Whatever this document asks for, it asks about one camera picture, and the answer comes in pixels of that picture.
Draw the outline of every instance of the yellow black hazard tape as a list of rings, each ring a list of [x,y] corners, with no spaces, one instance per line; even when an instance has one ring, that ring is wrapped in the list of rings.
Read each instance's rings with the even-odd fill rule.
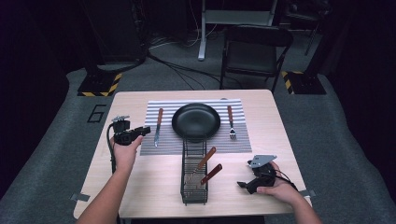
[[[122,74],[118,74],[114,77],[114,81],[109,87],[108,91],[80,91],[78,96],[111,96],[119,85]]]
[[[282,72],[282,77],[283,77],[283,80],[285,80],[286,89],[288,89],[288,93],[289,94],[294,94],[293,87],[292,87],[291,82],[289,80],[289,74],[290,73],[293,73],[293,74],[303,74],[303,73],[302,72]]]

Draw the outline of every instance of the black chair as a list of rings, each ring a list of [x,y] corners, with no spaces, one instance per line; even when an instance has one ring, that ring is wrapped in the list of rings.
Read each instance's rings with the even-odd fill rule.
[[[308,55],[320,24],[331,10],[327,0],[286,0],[284,16],[291,23],[302,23],[313,27],[305,55]]]
[[[286,52],[293,36],[286,29],[275,26],[235,25],[225,32],[219,88],[223,89],[226,73],[274,77],[274,93]],[[279,57],[276,49],[282,48]]]

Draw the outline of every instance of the table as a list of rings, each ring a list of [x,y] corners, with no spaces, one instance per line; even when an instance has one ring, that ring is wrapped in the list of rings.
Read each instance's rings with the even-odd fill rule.
[[[214,168],[218,163],[222,164],[223,169],[209,181],[207,203],[186,206],[180,195],[181,155],[141,156],[139,148],[120,206],[120,217],[223,217],[291,213],[287,204],[271,196],[257,193],[251,195],[236,184],[236,181],[248,182],[253,179],[247,161],[254,155],[264,154],[277,155],[275,162],[281,170],[299,190],[305,189],[270,91],[126,91],[119,92],[114,97],[81,190],[81,193],[88,194],[91,198],[87,202],[77,202],[74,217],[81,215],[111,176],[106,129],[113,118],[129,115],[131,128],[135,128],[145,123],[148,101],[221,98],[241,100],[252,152],[215,153],[207,164],[208,169]],[[161,172],[158,172],[158,166],[163,167]]]
[[[236,11],[236,10],[207,10],[205,0],[202,0],[202,27],[201,45],[198,60],[205,59],[206,50],[206,27],[207,23],[216,24],[253,24],[272,25],[275,15],[277,0],[272,0],[270,11]]]

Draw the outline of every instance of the gray floor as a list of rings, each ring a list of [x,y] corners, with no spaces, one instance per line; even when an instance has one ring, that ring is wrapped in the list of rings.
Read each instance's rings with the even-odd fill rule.
[[[284,70],[304,71],[310,55],[304,56],[306,34],[295,34],[295,41]],[[221,38],[208,40],[204,62],[197,61],[199,45],[164,45],[150,52],[171,63],[219,75]],[[122,65],[107,65],[105,69]],[[206,90],[216,90],[213,78],[188,73]],[[0,223],[73,223],[75,202],[72,193],[80,192],[97,140],[104,127],[110,97],[78,97],[85,77],[81,69],[68,74],[70,90],[66,100],[0,202]],[[184,77],[195,90],[203,87]],[[375,167],[366,160],[359,144],[349,132],[344,112],[325,76],[319,75],[326,95],[290,95],[280,78],[275,92],[276,104],[289,136],[305,184],[317,193],[312,203],[324,223],[396,223],[396,207]],[[262,79],[240,79],[244,89],[269,88]],[[226,86],[239,88],[227,80]],[[191,90],[181,77],[163,64],[147,59],[123,73],[116,91]],[[87,123],[96,105],[103,111],[101,122]],[[293,223],[292,214],[266,217],[266,223]]]

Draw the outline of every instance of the wire basket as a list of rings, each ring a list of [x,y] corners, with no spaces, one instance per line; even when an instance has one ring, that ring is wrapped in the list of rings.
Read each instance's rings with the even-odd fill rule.
[[[184,204],[207,202],[207,183],[201,180],[207,175],[207,164],[201,169],[198,164],[206,155],[206,138],[198,136],[194,139],[183,139],[183,157],[180,193]]]

